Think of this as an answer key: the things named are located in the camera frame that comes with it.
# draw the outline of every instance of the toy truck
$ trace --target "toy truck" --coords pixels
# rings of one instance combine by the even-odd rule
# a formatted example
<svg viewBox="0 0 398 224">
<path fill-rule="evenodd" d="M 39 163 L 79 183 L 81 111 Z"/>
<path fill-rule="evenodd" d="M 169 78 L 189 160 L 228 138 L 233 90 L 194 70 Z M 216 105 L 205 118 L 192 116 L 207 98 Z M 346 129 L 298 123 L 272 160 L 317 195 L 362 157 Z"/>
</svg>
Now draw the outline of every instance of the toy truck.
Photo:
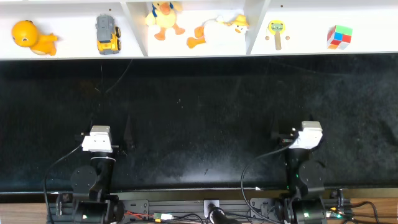
<svg viewBox="0 0 398 224">
<path fill-rule="evenodd" d="M 122 48 L 120 28 L 115 26 L 114 19 L 108 15 L 97 17 L 97 46 L 100 54 L 117 54 Z"/>
</svg>

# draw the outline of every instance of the rubik's cube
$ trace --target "rubik's cube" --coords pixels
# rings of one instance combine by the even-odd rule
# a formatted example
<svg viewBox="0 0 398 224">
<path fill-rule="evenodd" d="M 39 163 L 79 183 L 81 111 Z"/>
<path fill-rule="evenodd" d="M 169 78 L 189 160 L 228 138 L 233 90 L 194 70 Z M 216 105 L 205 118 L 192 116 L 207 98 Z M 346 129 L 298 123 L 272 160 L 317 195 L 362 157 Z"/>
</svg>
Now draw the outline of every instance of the rubik's cube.
<svg viewBox="0 0 398 224">
<path fill-rule="evenodd" d="M 336 25 L 328 33 L 328 48 L 344 50 L 351 43 L 353 30 L 348 27 Z"/>
</svg>

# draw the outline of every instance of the stuffed animal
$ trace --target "stuffed animal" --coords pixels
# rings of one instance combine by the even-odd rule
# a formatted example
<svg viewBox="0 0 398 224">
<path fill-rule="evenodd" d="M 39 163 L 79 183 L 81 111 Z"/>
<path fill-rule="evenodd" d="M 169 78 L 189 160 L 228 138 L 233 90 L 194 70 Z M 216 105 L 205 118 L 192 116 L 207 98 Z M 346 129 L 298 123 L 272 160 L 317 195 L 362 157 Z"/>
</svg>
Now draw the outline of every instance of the stuffed animal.
<svg viewBox="0 0 398 224">
<path fill-rule="evenodd" d="M 38 55 L 54 56 L 57 50 L 54 42 L 58 37 L 49 34 L 41 34 L 32 21 L 20 21 L 12 28 L 12 38 L 14 42 L 21 47 L 30 47 L 33 53 Z"/>
<path fill-rule="evenodd" d="M 224 22 L 222 17 L 212 19 L 201 27 L 195 29 L 195 37 L 187 40 L 189 48 L 194 48 L 198 44 L 226 45 L 233 44 L 240 35 L 248 31 L 249 24 L 246 22 L 246 16 L 238 15 L 235 21 Z"/>
<path fill-rule="evenodd" d="M 160 32 L 155 34 L 155 38 L 158 40 L 166 39 L 166 30 L 168 28 L 173 28 L 175 30 L 175 34 L 181 35 L 185 33 L 185 29 L 179 28 L 176 24 L 177 14 L 175 10 L 178 12 L 182 11 L 182 6 L 178 2 L 153 2 L 152 3 L 152 12 L 146 17 L 146 24 L 148 26 L 157 24 L 160 26 Z"/>
</svg>

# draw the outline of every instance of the black table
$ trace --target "black table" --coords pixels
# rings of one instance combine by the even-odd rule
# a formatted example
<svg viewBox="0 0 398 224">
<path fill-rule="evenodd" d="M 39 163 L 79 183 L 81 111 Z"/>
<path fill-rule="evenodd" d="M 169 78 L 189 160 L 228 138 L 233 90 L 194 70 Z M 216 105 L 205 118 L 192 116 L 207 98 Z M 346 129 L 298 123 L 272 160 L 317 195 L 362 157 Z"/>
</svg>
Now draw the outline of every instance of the black table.
<svg viewBox="0 0 398 224">
<path fill-rule="evenodd" d="M 243 167 L 273 150 L 274 115 L 320 121 L 314 156 L 325 185 L 398 185 L 398 59 L 395 54 L 0 62 L 0 192 L 39 192 L 46 168 L 105 108 L 119 138 L 129 116 L 136 143 L 114 168 L 113 191 L 236 188 Z M 50 172 L 49 190 L 70 190 L 88 164 L 81 151 Z M 285 188 L 283 156 L 253 164 L 248 187 Z"/>
</svg>

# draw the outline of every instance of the toy handle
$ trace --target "toy handle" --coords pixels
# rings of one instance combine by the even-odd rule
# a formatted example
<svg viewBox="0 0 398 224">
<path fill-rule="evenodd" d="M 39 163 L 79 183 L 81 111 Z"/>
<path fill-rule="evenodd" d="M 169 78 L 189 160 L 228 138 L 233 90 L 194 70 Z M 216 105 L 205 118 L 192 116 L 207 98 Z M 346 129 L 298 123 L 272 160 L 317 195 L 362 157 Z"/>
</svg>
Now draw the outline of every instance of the toy handle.
<svg viewBox="0 0 398 224">
<path fill-rule="evenodd" d="M 280 42 L 280 33 L 279 33 L 279 31 L 275 32 L 275 48 L 276 48 L 276 50 L 282 50 L 282 44 Z"/>
</svg>

